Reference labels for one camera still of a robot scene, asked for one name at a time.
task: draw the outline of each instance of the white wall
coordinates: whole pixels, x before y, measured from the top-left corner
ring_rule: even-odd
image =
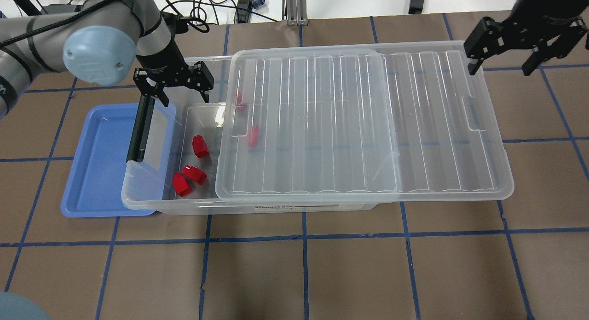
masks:
[[[69,0],[40,0],[44,5],[50,3],[67,3]],[[155,0],[163,7],[164,0]],[[423,13],[452,13],[472,12],[479,10],[505,10],[511,9],[516,0],[425,0]],[[178,5],[182,13],[188,14],[190,3]],[[209,22],[213,22],[213,13],[210,7]],[[409,0],[307,0],[307,12],[309,18],[341,18],[361,16],[381,16],[407,14]],[[9,17],[17,17],[20,14],[12,0],[0,0],[0,10]],[[281,19],[282,0],[266,0],[266,6],[258,12],[272,18]],[[219,21],[227,24],[233,22],[234,11],[232,9],[217,8]],[[266,22],[265,19],[252,16],[252,22]]]

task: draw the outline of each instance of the red block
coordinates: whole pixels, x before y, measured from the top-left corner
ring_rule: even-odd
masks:
[[[208,156],[208,146],[201,135],[192,138],[192,149],[199,159]]]
[[[191,165],[185,166],[184,169],[182,169],[182,173],[189,179],[197,182],[198,185],[202,185],[207,177],[204,171]]]
[[[237,96],[235,98],[235,107],[240,111],[248,109],[248,104],[243,102],[242,92],[237,92]]]
[[[260,139],[260,128],[257,125],[255,125],[252,127],[250,139],[248,140],[248,145],[251,148],[255,148],[257,146],[258,139]]]
[[[178,196],[186,196],[190,192],[192,192],[192,188],[188,185],[188,181],[182,175],[182,173],[175,173],[172,179],[172,185],[174,186],[174,190],[178,194]]]

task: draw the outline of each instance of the blue plastic tray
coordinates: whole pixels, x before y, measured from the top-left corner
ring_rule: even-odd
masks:
[[[121,200],[127,150],[137,104],[101,105],[86,116],[61,201],[66,217],[140,216],[152,209],[127,209]]]

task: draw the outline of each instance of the plastic bin lid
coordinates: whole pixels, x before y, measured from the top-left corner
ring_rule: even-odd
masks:
[[[462,42],[241,51],[215,190],[228,203],[499,199],[513,178]]]

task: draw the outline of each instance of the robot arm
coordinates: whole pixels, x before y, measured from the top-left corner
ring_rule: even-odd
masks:
[[[0,44],[0,118],[41,73],[69,70],[83,81],[115,85],[126,77],[135,56],[143,66],[134,78],[143,95],[167,105],[163,88],[186,86],[201,92],[207,101],[212,76],[204,64],[185,63],[174,41],[175,20],[164,20],[153,0],[86,0],[80,13],[85,11],[73,22],[71,18],[80,15],[0,21],[0,41],[5,43]],[[67,24],[14,43],[7,41],[60,22]],[[156,84],[150,85],[147,78]]]
[[[472,59],[469,73],[474,75],[484,60],[510,49],[533,50],[522,66],[526,76],[544,61],[566,57],[587,33],[580,17],[587,5],[589,0],[517,0],[503,22],[482,18],[464,43]]]

